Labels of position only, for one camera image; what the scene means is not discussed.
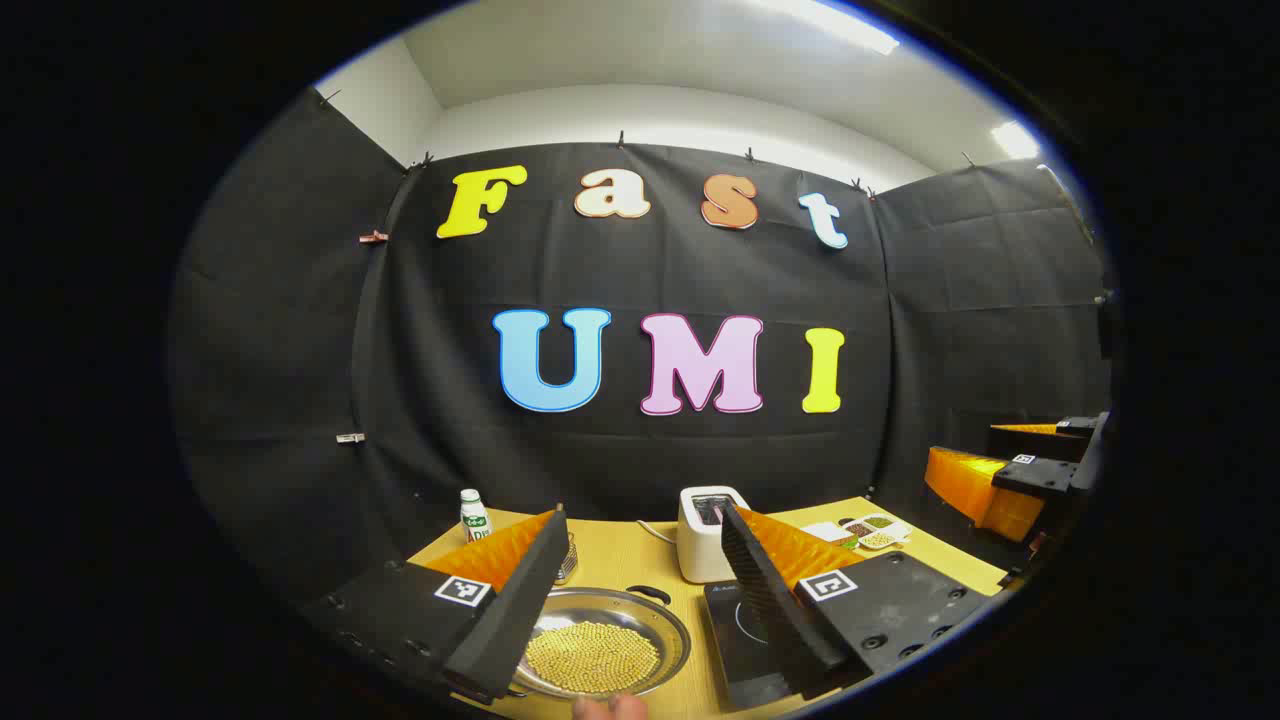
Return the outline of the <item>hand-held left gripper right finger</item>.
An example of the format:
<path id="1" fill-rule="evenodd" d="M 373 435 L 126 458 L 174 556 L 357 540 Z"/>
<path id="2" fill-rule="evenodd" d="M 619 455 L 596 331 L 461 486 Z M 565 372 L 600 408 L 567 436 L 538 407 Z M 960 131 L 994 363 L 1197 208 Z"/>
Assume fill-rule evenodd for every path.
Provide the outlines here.
<path id="1" fill-rule="evenodd" d="M 891 673 L 989 602 L 901 551 L 864 559 L 750 509 L 722 514 L 728 565 L 805 700 Z"/>

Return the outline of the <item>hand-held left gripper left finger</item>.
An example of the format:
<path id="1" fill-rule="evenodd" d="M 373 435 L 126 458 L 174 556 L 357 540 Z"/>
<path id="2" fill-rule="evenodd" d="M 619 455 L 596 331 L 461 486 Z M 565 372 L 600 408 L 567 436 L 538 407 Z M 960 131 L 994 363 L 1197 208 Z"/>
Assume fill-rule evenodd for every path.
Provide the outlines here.
<path id="1" fill-rule="evenodd" d="M 303 618 L 420 694 L 507 697 L 570 550 L 562 506 L 429 562 L 388 562 L 311 601 Z"/>

